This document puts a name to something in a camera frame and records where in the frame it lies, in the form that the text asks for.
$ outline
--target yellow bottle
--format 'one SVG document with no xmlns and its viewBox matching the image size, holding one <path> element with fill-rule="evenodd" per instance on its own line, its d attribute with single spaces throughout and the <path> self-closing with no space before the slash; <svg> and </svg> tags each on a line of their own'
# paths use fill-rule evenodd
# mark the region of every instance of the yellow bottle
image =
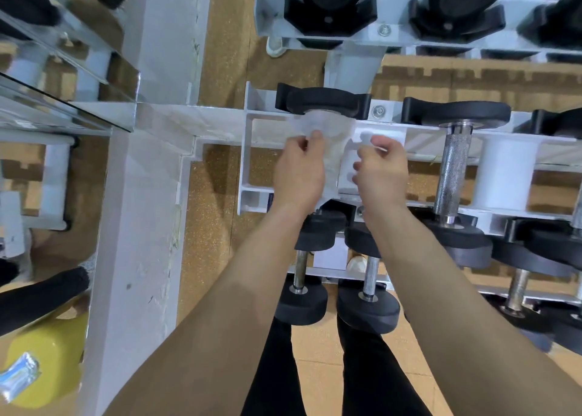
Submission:
<svg viewBox="0 0 582 416">
<path fill-rule="evenodd" d="M 40 408 L 79 387 L 82 374 L 80 362 L 85 346 L 88 316 L 87 312 L 71 319 L 57 319 L 52 315 L 16 335 L 8 349 L 6 372 L 25 353 L 29 355 L 26 357 L 29 362 L 20 378 L 20 388 L 24 390 L 11 400 L 12 405 Z M 31 373 L 30 370 L 35 368 L 37 372 Z M 23 387 L 22 375 L 25 374 L 38 377 L 30 377 L 30 385 Z M 12 378 L 14 377 L 16 375 L 13 369 Z"/>
</svg>

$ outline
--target hand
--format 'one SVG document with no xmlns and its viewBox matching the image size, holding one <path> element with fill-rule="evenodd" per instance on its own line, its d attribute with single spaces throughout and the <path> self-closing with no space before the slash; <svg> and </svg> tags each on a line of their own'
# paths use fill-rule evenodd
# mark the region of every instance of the hand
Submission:
<svg viewBox="0 0 582 416">
<path fill-rule="evenodd" d="M 275 166 L 273 207 L 291 207 L 302 215 L 315 209 L 325 184 L 325 140 L 321 131 L 305 137 L 287 139 L 283 154 Z"/>
<path fill-rule="evenodd" d="M 353 182 L 366 208 L 364 217 L 381 207 L 406 207 L 408 160 L 404 147 L 383 135 L 373 135 L 371 143 L 374 146 L 360 147 L 361 161 L 354 163 L 357 174 Z"/>
</svg>

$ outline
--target black pants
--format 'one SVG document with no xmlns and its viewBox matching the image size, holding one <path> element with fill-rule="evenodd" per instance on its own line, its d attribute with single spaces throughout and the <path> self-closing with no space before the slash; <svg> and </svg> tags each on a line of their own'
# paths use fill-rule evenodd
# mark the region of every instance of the black pants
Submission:
<svg viewBox="0 0 582 416">
<path fill-rule="evenodd" d="M 338 317 L 343 348 L 343 411 L 352 415 L 430 415 L 380 335 L 354 330 Z M 242 415 L 305 415 L 291 325 L 273 318 Z"/>
</svg>

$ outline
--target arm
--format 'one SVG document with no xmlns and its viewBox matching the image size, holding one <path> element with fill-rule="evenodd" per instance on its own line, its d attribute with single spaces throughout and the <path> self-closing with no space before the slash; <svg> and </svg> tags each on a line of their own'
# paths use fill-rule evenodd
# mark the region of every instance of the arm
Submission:
<svg viewBox="0 0 582 416">
<path fill-rule="evenodd" d="M 240 414 L 303 220 L 323 191 L 324 140 L 289 139 L 276 165 L 271 210 L 215 284 L 137 370 L 106 416 Z"/>
<path fill-rule="evenodd" d="M 406 207 L 406 152 L 382 136 L 360 148 L 364 220 L 454 414 L 579 415 L 582 388 L 484 300 Z"/>
</svg>

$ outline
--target forearm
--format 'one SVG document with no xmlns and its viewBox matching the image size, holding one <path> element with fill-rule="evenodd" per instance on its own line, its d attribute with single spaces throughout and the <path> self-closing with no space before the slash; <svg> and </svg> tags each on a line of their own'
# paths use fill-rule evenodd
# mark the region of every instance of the forearm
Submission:
<svg viewBox="0 0 582 416">
<path fill-rule="evenodd" d="M 301 225 L 294 210 L 273 208 L 106 415 L 161 414 L 170 403 L 189 414 L 239 414 Z"/>
<path fill-rule="evenodd" d="M 455 414 L 579 414 L 580 387 L 487 304 L 402 208 L 367 219 L 435 379 Z"/>
</svg>

